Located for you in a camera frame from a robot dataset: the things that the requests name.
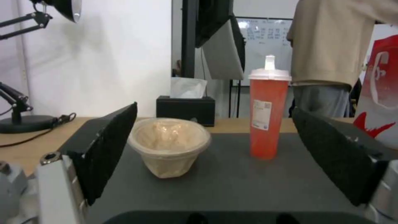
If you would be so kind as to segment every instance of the gray mat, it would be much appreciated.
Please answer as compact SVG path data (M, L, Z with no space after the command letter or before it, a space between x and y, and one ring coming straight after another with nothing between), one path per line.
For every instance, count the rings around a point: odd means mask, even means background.
M297 134L281 134L277 158L250 157L248 134L215 134L190 172L158 179L126 146L87 223L146 211L326 211L361 214L327 178Z

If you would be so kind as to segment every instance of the bowl rim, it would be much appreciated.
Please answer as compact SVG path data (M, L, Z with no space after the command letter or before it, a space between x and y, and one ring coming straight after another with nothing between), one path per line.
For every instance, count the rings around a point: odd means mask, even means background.
M205 135L205 138L207 138L207 141L204 141L200 144L197 144L192 147L192 149L187 150L187 151L182 151L182 152L177 152L177 153L170 153L170 151L159 151L159 150L153 150L150 148L147 148L145 146L142 146L138 141L134 138L135 134L137 131L139 131L145 124L154 122L154 121L167 121L167 122L179 122L179 123L186 123L189 125L195 126L203 135ZM211 142L211 135L209 131L207 131L202 125L188 121L188 120L181 120L181 119L175 119L175 118L147 118L143 120L139 120L135 122L128 138L129 144L132 146L132 148L140 153L142 156L145 157L153 157L153 158L159 158L159 159L178 159L179 157L189 157L190 155L197 155L204 150L207 149L207 147L210 145Z

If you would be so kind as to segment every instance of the label sticker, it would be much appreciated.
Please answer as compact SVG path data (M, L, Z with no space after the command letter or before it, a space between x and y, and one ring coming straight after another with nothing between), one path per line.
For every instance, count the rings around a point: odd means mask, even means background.
M268 131L271 109L271 102L254 100L252 127Z

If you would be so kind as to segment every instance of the tissue paper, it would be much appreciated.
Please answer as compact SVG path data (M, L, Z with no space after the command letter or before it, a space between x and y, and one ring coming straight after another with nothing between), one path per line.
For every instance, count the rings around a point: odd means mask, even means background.
M206 90L207 81L172 77L170 98L200 99Z

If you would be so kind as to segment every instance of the wooden table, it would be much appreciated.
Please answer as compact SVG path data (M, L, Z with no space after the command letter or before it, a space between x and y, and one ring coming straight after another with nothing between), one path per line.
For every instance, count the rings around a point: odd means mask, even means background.
M0 148L0 160L8 163L20 164L26 175L31 175L40 158L52 151L56 151L70 136L75 133L86 121L91 118L76 118L47 135L18 146ZM344 122L353 122L352 119L341 119ZM211 133L249 133L249 119L220 119L213 128L207 128ZM283 119L281 133L297 132L291 119ZM0 145L23 141L41 132L26 134L0 134Z

